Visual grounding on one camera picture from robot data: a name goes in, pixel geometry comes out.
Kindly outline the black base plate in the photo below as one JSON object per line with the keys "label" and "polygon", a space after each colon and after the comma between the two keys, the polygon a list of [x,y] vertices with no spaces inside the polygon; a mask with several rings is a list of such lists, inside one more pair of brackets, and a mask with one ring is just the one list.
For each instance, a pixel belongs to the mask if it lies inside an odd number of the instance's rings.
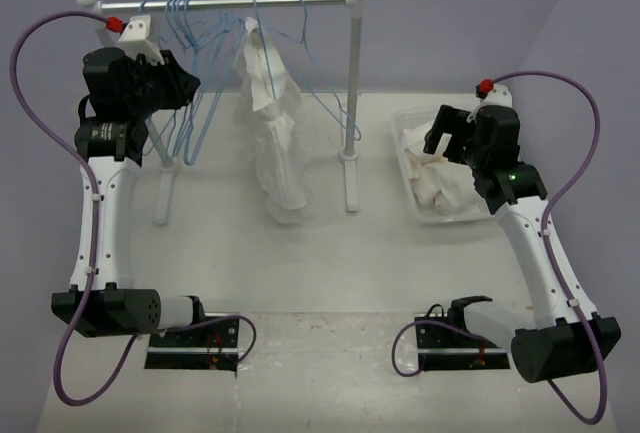
{"label": "black base plate", "polygon": [[239,319],[227,319],[188,332],[151,335],[144,368],[236,372],[239,329]]}
{"label": "black base plate", "polygon": [[509,358],[493,343],[432,325],[415,327],[422,371],[508,370]]}

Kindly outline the white right rack post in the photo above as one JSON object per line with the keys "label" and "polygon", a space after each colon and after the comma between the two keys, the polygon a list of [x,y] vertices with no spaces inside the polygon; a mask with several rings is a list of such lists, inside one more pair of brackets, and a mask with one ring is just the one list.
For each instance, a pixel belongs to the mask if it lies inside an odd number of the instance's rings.
{"label": "white right rack post", "polygon": [[365,0],[346,0],[350,9],[350,39],[349,65],[346,106],[346,128],[344,130],[343,146],[339,152],[339,159],[343,165],[345,209],[349,214],[360,210],[357,161],[359,152],[356,148],[357,138],[357,107],[359,95],[359,73],[362,41],[362,20]]}

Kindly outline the white skirt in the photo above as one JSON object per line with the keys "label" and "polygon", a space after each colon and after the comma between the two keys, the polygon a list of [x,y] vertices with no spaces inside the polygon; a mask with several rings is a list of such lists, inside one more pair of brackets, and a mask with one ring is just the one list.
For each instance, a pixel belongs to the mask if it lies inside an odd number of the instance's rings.
{"label": "white skirt", "polygon": [[403,158],[411,191],[422,207],[440,215],[459,216],[480,211],[471,170],[450,162],[445,156],[423,153],[425,134],[434,121],[404,129],[401,137]]}
{"label": "white skirt", "polygon": [[268,103],[257,43],[251,36],[253,26],[254,18],[244,19],[243,43],[235,59],[241,86],[234,121],[245,129],[247,156],[255,169],[266,211],[281,224],[296,224],[304,219],[309,196],[296,124],[301,91],[286,69],[284,95]]}

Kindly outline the silver clothes rack rail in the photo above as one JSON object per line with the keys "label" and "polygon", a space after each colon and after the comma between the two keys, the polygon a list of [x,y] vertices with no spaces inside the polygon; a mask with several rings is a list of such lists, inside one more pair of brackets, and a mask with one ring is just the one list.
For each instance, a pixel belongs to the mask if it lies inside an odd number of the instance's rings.
{"label": "silver clothes rack rail", "polygon": [[98,2],[97,10],[107,16],[163,13],[176,7],[186,11],[236,10],[253,7],[349,6],[350,0],[163,0],[108,3]]}

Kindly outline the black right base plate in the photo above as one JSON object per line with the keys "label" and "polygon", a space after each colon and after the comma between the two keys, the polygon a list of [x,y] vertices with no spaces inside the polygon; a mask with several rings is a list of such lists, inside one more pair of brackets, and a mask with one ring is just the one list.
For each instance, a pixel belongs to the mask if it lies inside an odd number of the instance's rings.
{"label": "black right base plate", "polygon": [[432,325],[415,327],[422,371],[508,370],[509,358],[493,343]]}

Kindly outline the white perforated plastic basket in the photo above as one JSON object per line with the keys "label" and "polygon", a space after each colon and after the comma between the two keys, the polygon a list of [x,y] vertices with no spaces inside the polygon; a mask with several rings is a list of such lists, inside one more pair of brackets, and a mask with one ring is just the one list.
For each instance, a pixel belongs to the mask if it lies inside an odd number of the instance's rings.
{"label": "white perforated plastic basket", "polygon": [[400,174],[410,208],[426,225],[488,220],[491,215],[477,194],[469,167],[447,160],[451,136],[440,139],[436,152],[423,152],[424,136],[438,109],[423,107],[392,114],[391,128]]}

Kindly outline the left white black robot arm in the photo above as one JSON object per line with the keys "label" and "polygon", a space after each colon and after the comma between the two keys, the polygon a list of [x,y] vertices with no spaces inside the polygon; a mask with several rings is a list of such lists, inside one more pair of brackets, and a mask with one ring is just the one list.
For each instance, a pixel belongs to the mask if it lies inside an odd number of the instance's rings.
{"label": "left white black robot arm", "polygon": [[131,208],[147,121],[159,110],[187,106],[200,85],[170,51],[160,55],[152,62],[108,47],[83,59],[88,93],[78,105],[74,135],[83,161],[81,239],[69,289],[53,294],[51,309],[87,338],[172,330],[195,346],[208,332],[200,299],[135,287],[130,261]]}

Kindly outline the white hanging skirt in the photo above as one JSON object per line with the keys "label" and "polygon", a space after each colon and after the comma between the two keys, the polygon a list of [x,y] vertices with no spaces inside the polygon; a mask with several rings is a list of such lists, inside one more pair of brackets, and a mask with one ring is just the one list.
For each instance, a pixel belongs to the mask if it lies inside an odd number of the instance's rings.
{"label": "white hanging skirt", "polygon": [[244,19],[243,43],[235,59],[241,86],[234,121],[245,129],[247,156],[255,169],[266,211],[281,224],[296,224],[304,219],[309,196],[296,124],[301,91],[286,69],[284,95],[268,103],[257,43],[251,36],[253,26],[254,18]]}

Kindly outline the light blue skirt hanger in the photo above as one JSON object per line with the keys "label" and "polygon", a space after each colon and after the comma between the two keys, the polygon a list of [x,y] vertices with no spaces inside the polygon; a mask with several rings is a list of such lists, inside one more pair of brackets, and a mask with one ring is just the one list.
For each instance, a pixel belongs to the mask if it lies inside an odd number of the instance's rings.
{"label": "light blue skirt hanger", "polygon": [[252,0],[254,26],[251,30],[253,41],[257,43],[257,58],[262,63],[259,68],[264,77],[265,89],[269,94],[268,103],[279,101],[284,95],[287,71],[277,48],[263,28],[257,0]]}

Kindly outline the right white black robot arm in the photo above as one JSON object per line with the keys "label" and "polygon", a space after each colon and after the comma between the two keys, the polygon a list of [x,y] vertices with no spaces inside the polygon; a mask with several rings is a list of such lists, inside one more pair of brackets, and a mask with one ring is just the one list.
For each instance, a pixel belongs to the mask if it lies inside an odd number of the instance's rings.
{"label": "right white black robot arm", "polygon": [[470,168],[474,187],[505,232],[523,274],[531,312],[501,307],[486,296],[456,299],[446,321],[448,338],[467,346],[478,337],[512,355],[529,382],[597,370],[621,337],[617,320],[599,314],[572,271],[544,210],[547,191],[537,169],[520,159],[520,121],[498,105],[468,112],[439,108],[424,150],[448,135],[444,156]]}

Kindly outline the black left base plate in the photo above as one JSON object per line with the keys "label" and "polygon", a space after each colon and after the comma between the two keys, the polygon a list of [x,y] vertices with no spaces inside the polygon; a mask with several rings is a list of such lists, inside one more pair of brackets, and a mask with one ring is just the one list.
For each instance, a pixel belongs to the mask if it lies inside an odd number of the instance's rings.
{"label": "black left base plate", "polygon": [[151,335],[144,368],[236,372],[239,329],[239,319],[227,319],[188,332]]}

